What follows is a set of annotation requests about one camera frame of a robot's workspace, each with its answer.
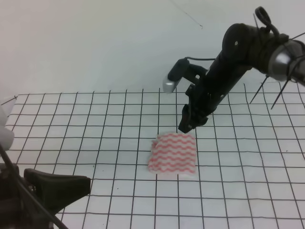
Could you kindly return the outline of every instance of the black cable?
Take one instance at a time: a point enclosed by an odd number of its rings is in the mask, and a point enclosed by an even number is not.
[[[303,32],[303,33],[301,33],[300,35],[297,35],[297,36],[295,36],[295,37],[293,37],[293,38],[291,38],[292,40],[294,40],[295,38],[298,38],[298,37],[300,37],[300,36],[303,36],[305,34],[305,32]]]
[[[45,216],[53,222],[59,229],[68,229],[66,225],[64,225],[56,216],[52,215],[37,199],[34,195],[31,194],[29,187],[27,187],[20,177],[20,175],[16,172],[14,165],[12,164],[9,156],[4,151],[0,144],[0,156],[5,163],[5,166],[8,168],[11,177],[15,181],[16,185],[18,185],[22,191],[33,201],[33,203],[45,214]]]
[[[189,59],[189,60],[194,60],[194,61],[214,61],[216,60],[215,58],[206,58],[206,59],[201,59],[201,58],[194,58],[194,57],[185,57],[185,59]]]

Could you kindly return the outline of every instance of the wire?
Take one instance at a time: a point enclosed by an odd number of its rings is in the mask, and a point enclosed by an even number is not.
[[[185,57],[185,59],[189,59],[189,60],[194,60],[194,61],[214,61],[216,60],[215,58],[206,58],[206,59],[201,59],[201,58],[194,58],[194,57]]]
[[[280,35],[277,28],[271,23],[271,19],[267,13],[267,11],[263,7],[258,7],[255,9],[255,14],[257,18],[261,21],[262,24],[266,26],[267,32],[270,32],[270,30],[273,32],[275,37],[278,37]]]
[[[15,181],[16,185],[18,185],[22,191],[33,201],[33,203],[45,214],[45,216],[53,222],[59,229],[68,229],[66,225],[64,225],[56,216],[52,215],[37,199],[31,194],[30,189],[24,184],[24,181],[20,177],[20,175],[16,172],[14,165],[12,164],[9,156],[4,151],[0,144],[0,156],[5,163],[5,166],[8,168],[12,179]]]
[[[297,36],[295,36],[295,37],[293,37],[293,38],[291,38],[292,40],[294,40],[295,38],[298,38],[298,37],[300,37],[300,36],[302,36],[302,35],[304,35],[305,34],[305,32],[303,32],[303,33],[301,33],[300,35],[297,35]]]

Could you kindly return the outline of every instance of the white wall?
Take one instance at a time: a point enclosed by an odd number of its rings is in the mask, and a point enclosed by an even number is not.
[[[158,88],[178,59],[216,57],[260,5],[280,32],[305,31],[304,0],[0,0],[0,98]]]

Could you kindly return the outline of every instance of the cloth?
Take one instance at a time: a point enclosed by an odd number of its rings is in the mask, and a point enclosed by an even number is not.
[[[196,139],[190,134],[158,135],[152,142],[148,169],[152,173],[194,174]]]

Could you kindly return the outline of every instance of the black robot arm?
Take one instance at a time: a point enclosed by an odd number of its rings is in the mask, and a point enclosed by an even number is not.
[[[182,110],[179,124],[182,132],[187,133],[204,125],[207,116],[252,68],[277,80],[295,79],[305,85],[304,44],[279,34],[262,7],[255,12],[266,27],[232,25],[224,35],[222,51],[209,70],[190,64],[188,58],[184,58],[175,64],[165,78],[163,89],[167,93],[174,91],[182,77],[193,83],[186,91],[189,104]]]

